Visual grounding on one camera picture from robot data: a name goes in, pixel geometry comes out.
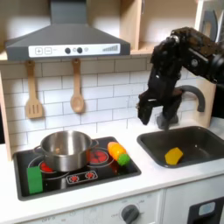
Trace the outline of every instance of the faucet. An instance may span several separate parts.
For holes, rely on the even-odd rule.
[[[180,86],[180,87],[176,87],[177,90],[182,91],[182,94],[185,92],[190,92],[195,94],[198,97],[199,100],[199,106],[198,106],[198,111],[199,112],[205,112],[205,108],[206,108],[206,99],[205,96],[202,94],[202,92],[193,86]],[[161,113],[158,117],[157,117],[157,126],[161,129],[161,130],[168,130],[169,126],[171,124],[175,124],[179,122],[179,117],[176,114],[170,121],[167,121],[164,116],[163,113]]]

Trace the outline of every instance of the black robotic arm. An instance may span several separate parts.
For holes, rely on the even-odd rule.
[[[148,90],[139,95],[137,104],[138,117],[145,125],[154,107],[163,106],[167,123],[176,115],[184,93],[175,87],[182,67],[212,83],[224,84],[224,51],[193,28],[172,31],[154,48],[151,63]]]

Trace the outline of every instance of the sink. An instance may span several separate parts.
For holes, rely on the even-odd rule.
[[[138,143],[155,160],[167,168],[179,168],[224,158],[224,141],[208,129],[193,126],[142,134]],[[165,162],[165,154],[179,147],[184,156],[176,165]]]

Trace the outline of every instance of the toy stove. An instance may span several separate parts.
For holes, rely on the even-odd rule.
[[[109,155],[107,145],[109,142],[116,142],[113,137],[99,138],[97,140],[99,147],[91,150],[89,164],[79,170],[70,172],[52,170],[46,165],[45,157],[35,154],[33,150],[16,153],[14,165],[18,198],[20,200],[32,200],[141,174],[132,160],[127,165],[120,166]],[[43,192],[30,194],[26,169],[34,166],[39,166],[41,170]]]

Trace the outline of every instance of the wooden spatula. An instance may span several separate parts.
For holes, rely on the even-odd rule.
[[[25,105],[25,113],[28,118],[41,117],[43,115],[43,108],[36,96],[36,87],[34,79],[35,63],[34,61],[26,61],[25,66],[28,74],[28,85],[30,93],[30,99]]]
[[[85,104],[81,96],[81,61],[74,59],[73,63],[73,97],[71,99],[71,107],[74,112],[81,113]]]

